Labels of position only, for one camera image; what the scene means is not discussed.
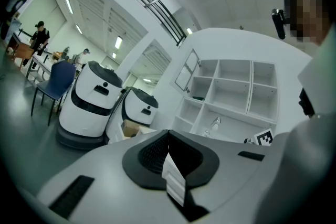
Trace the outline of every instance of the chair seat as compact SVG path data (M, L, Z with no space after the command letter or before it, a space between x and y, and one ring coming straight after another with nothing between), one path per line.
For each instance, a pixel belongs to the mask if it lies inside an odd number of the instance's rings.
M37 85L37 88L45 95L55 100L60 99L63 96L63 94L67 91L67 89L51 87L49 80L39 83Z

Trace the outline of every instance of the person in black shirt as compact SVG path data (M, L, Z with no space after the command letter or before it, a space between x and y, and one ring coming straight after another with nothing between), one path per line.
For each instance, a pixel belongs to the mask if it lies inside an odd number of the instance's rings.
M29 41L31 44L31 48L34 50L34 53L38 51L37 55L42 55L43 50L48 44L50 35L49 30L44 28L44 22L40 21L37 25L37 31L33 34L33 37ZM28 63L28 59L23 61L23 65L25 66Z

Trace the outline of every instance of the black rectangular slot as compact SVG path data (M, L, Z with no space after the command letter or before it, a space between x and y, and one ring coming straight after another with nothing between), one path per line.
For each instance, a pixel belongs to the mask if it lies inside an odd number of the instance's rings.
M245 157L248 159L254 159L255 161L262 161L264 159L264 155L253 153L253 152L248 152L248 151L241 151L238 153L239 156Z
M143 110L141 111L141 113L146 114L146 115L150 115L150 114L152 113L152 111L150 111L150 110L148 110L148 109L143 109Z
M97 86L95 86L95 89L94 89L96 92L99 92L99 93L101 93L101 94L103 94L103 95L109 95L109 90L108 89L106 89L106 88L104 88L104 87L102 87L101 85L97 85Z
M63 218L68 219L86 191L93 183L94 178L88 176L77 177L70 186L49 206L50 210Z

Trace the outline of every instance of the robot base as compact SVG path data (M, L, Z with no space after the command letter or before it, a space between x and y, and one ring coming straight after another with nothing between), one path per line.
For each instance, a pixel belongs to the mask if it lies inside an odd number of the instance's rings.
M86 151L93 150L106 144L103 135L100 137L87 137L73 134L65 130L60 123L57 128L56 140L65 146Z

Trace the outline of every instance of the black shirt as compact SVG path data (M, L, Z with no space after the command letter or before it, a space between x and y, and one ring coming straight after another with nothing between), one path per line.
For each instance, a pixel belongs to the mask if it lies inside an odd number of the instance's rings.
M34 48L37 48L38 46L40 46L40 44L43 44L49 38L49 30L44 28L42 31L36 31L31 39L36 40Z

